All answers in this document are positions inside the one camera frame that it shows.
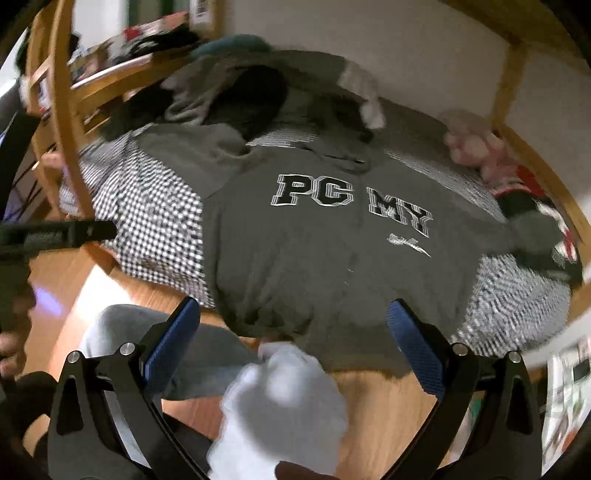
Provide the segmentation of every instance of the bed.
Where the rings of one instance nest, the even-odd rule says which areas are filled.
[[[536,173],[558,208],[568,218],[569,226],[576,233],[580,254],[587,264],[591,258],[591,227],[585,215],[552,169],[505,124],[527,51],[532,46],[531,31],[520,36],[519,26],[501,30],[498,25],[502,25],[503,20],[490,21],[490,11],[484,15],[470,2],[449,3],[491,28],[496,25],[496,31],[503,33],[510,41],[512,46],[508,50],[491,121]],[[493,12],[498,11],[493,3],[487,5]],[[125,234],[119,235],[115,241],[85,247],[101,268],[107,272],[120,268],[131,276],[171,286],[199,299],[202,305],[213,307],[214,302],[204,282],[202,269],[203,240],[199,233],[187,235],[182,228],[191,222],[199,223],[202,213],[199,198],[172,170],[152,158],[142,158],[141,151],[126,156],[125,161],[116,161],[112,152],[134,149],[134,138],[141,135],[141,129],[131,131],[108,145],[92,143],[98,136],[100,123],[109,116],[109,109],[103,106],[127,92],[169,77],[187,64],[189,58],[182,51],[152,54],[107,69],[72,85],[67,68],[66,45],[72,29],[73,5],[73,0],[54,0],[37,16],[27,64],[32,100],[29,110],[44,115],[33,139],[33,148],[38,159],[35,173],[51,204],[53,215],[57,218],[70,215],[81,218],[117,217],[124,220]],[[222,12],[216,11],[211,31],[221,32],[221,17]],[[552,51],[566,51],[571,59],[569,61],[578,61],[574,59],[574,50],[567,40],[556,40],[556,36],[553,38],[555,42],[551,46]],[[47,79],[50,86],[51,110],[46,113],[41,112],[34,100],[43,79]],[[418,138],[416,144],[433,148],[434,151],[438,149],[434,146],[438,138],[441,138],[437,122],[430,121],[426,115],[395,105],[388,108],[391,112],[394,111],[394,118],[401,124],[412,125],[411,136]],[[316,137],[314,125],[301,119],[294,121],[293,118],[279,117],[263,134],[251,139],[250,145],[289,147],[296,142],[310,141]],[[52,148],[63,154],[63,164],[52,164],[51,157],[45,155]],[[491,215],[502,216],[496,203],[478,180],[465,171],[456,169],[440,150],[432,155],[436,159],[435,164],[421,161],[421,155],[416,155],[414,160],[410,157],[409,160],[407,155],[400,155],[395,149],[386,153],[407,162],[407,166],[416,171],[436,177],[436,181],[445,188],[479,205]],[[118,194],[118,182],[123,178],[139,178],[142,172],[146,172],[146,165],[150,166],[147,169],[151,172],[150,178],[130,187],[134,194]],[[164,215],[165,224],[161,224],[162,215],[155,221],[153,211],[139,207],[151,197],[151,207],[154,209],[158,203],[154,200],[164,202],[171,191],[175,192],[177,202],[187,206],[182,217],[171,219]],[[166,236],[161,235],[163,228],[169,232]],[[570,306],[571,318],[576,318],[588,309],[591,303],[589,289],[587,284],[574,292]]]

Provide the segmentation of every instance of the light blue jeans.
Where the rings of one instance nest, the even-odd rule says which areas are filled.
[[[115,353],[125,342],[138,343],[152,325],[165,322],[168,315],[135,305],[113,305],[106,308],[85,331],[79,346],[86,358]],[[179,364],[163,398],[218,397],[224,394],[245,365],[259,363],[232,332],[202,323],[191,346]],[[106,400],[130,458],[149,466],[125,423],[113,392],[105,392]]]

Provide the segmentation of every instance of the white cloth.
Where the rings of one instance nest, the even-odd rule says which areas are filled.
[[[318,360],[289,343],[262,345],[222,399],[224,421],[207,460],[212,480],[275,480],[285,460],[333,475],[346,406]]]

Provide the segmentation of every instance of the black and white gingham fabric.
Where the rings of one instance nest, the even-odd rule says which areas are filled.
[[[203,274],[203,203],[175,172],[139,149],[135,136],[143,130],[97,142],[80,156],[97,218],[113,219],[118,227],[117,238],[106,246],[126,274],[170,286],[213,308]],[[313,127],[276,123],[249,145],[291,147],[317,137]],[[427,160],[385,152],[505,221],[478,181]],[[64,211],[76,214],[66,183],[60,201]],[[566,322],[569,287],[517,266],[511,255],[482,258],[475,281],[465,321],[450,340],[464,342],[480,355],[502,356],[536,346]]]

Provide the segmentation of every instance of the teal cloth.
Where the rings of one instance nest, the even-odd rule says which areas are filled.
[[[219,40],[204,43],[193,50],[190,55],[192,58],[198,59],[204,55],[217,55],[236,50],[266,53],[271,51],[271,46],[257,35],[230,35],[228,37],[222,37]]]

